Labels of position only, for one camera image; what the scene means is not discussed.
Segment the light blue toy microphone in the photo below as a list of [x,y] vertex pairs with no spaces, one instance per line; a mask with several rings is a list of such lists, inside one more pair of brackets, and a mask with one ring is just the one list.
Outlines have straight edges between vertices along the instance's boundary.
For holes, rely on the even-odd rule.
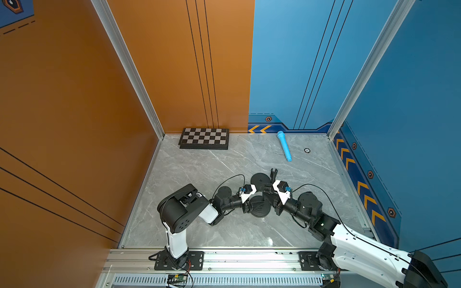
[[277,132],[277,138],[280,141],[280,144],[282,146],[282,150],[283,150],[283,152],[285,154],[286,160],[288,162],[291,162],[292,161],[292,156],[291,156],[291,152],[290,152],[287,140],[286,140],[286,135],[284,134],[283,131],[278,131]]

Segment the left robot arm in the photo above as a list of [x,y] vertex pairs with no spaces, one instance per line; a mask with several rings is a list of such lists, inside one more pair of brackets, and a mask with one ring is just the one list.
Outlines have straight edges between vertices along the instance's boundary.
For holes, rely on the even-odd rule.
[[167,261],[174,269],[188,268],[187,228],[201,218],[211,226],[218,224],[228,211],[249,210],[249,199],[257,192],[254,184],[245,184],[234,194],[228,187],[219,187],[213,199],[207,199],[198,189],[187,184],[164,198],[157,207],[166,228]]

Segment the right green circuit board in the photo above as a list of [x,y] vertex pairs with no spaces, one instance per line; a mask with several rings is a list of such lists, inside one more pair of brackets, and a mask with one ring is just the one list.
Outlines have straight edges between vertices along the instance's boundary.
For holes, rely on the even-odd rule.
[[340,288],[341,281],[338,274],[323,274],[320,288]]

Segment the black round stand base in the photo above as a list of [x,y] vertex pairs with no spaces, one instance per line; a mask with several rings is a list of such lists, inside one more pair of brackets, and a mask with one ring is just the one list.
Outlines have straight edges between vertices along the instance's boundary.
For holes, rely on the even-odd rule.
[[257,218],[264,218],[271,211],[270,201],[264,196],[255,196],[249,202],[250,213]]

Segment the aluminium rail frame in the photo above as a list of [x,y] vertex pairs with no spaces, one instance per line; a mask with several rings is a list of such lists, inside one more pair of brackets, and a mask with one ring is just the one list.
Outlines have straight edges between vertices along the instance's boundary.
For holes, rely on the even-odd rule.
[[185,288],[320,288],[323,274],[338,274],[341,288],[384,288],[347,270],[303,270],[299,248],[199,248],[200,270],[156,270],[148,258],[161,249],[110,251],[99,288],[170,288],[169,274],[188,274]]

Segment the left green circuit board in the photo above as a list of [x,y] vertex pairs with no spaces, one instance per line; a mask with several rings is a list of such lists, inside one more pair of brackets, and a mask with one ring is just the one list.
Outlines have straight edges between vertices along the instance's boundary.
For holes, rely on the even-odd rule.
[[166,280],[167,287],[184,288],[188,284],[188,274],[169,274]]

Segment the black white checkerboard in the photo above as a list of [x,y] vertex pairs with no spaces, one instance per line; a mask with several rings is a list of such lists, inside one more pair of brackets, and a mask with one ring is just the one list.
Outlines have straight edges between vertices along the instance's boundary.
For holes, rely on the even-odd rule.
[[180,149],[227,150],[229,146],[229,129],[185,128],[178,145]]

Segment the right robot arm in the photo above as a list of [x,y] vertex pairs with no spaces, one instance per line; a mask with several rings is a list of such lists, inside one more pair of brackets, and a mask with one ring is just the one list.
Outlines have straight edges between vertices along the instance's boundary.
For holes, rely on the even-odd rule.
[[319,267],[354,272],[385,288],[446,288],[447,281],[431,258],[421,251],[399,250],[353,231],[339,217],[323,212],[322,202],[312,192],[297,199],[286,182],[252,186],[262,192],[276,213],[287,212],[303,221],[322,246],[316,257]]

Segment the green circuit board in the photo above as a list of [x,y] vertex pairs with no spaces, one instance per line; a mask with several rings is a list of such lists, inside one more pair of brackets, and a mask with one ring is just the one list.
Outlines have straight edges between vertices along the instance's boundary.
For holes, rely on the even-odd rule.
[[320,288],[340,288],[341,281],[338,274],[323,274]]
[[184,288],[188,284],[188,274],[169,274],[166,280],[167,287]]

